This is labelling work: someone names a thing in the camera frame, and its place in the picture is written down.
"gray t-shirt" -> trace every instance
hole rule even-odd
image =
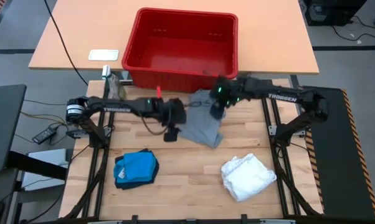
[[[216,120],[210,114],[210,109],[215,99],[209,96],[209,90],[198,90],[189,95],[191,106],[187,109],[186,124],[178,126],[182,138],[205,144],[216,148],[223,138],[218,133],[221,121]]]

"metal bracket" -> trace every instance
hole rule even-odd
[[[295,220],[277,220],[277,219],[268,219],[260,220],[261,224],[295,224]]]
[[[132,215],[131,224],[138,224],[138,216]]]
[[[186,220],[186,224],[196,224],[197,223],[197,220],[195,219],[187,219]]]
[[[111,127],[105,127],[104,130],[105,130],[105,136],[108,136],[108,133],[110,133],[110,131],[112,131],[112,128]],[[67,131],[66,135],[68,135],[70,138],[74,138],[74,139],[89,137],[88,133],[85,130],[82,130],[82,129]]]
[[[242,214],[242,224],[249,224],[247,214]]]
[[[268,129],[269,129],[269,134],[271,136],[274,136],[276,134],[277,126],[276,125],[271,125],[271,126],[268,126]],[[293,135],[298,135],[300,137],[305,137],[306,131],[305,130],[297,131]]]

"paper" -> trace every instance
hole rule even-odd
[[[115,61],[118,59],[118,50],[96,49],[89,53],[89,60]]]

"white card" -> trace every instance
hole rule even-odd
[[[118,59],[118,50],[95,49],[89,53],[89,60],[109,60],[115,61]]]
[[[122,168],[121,172],[118,174],[118,177],[121,178],[121,179],[124,179],[124,177],[125,177],[124,167]]]

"black mat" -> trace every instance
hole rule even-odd
[[[346,93],[315,88],[330,104],[326,122],[314,124],[306,143],[324,213],[375,220],[375,197]]]

